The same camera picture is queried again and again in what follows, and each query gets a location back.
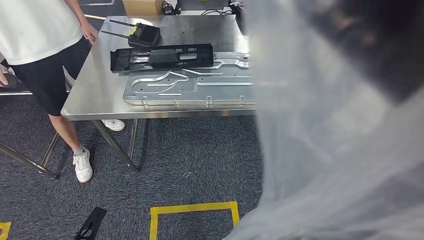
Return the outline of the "person's left hand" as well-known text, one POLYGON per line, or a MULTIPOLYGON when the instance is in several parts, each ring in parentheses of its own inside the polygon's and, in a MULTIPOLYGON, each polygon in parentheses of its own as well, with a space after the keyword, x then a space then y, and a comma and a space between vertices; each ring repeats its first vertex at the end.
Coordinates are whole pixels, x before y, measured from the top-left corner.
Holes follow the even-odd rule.
POLYGON ((88 21, 80 22, 80 28, 83 36, 89 41, 91 45, 93 45, 98 37, 99 32, 88 21))

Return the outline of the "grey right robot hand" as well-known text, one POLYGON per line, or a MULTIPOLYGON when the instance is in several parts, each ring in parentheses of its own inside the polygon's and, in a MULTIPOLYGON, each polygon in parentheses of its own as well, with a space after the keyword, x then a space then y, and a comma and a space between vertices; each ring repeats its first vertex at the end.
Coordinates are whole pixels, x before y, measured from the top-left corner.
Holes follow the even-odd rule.
POLYGON ((421 0, 297 0, 299 14, 398 105, 424 86, 421 0))

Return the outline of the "person's right hand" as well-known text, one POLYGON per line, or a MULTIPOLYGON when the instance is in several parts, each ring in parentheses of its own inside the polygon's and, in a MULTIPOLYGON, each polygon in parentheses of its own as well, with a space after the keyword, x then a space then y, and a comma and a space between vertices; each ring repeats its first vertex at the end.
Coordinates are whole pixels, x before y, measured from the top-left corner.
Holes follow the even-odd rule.
POLYGON ((0 86, 2 88, 13 88, 14 87, 14 83, 10 80, 8 80, 8 70, 6 69, 5 66, 0 65, 0 86))

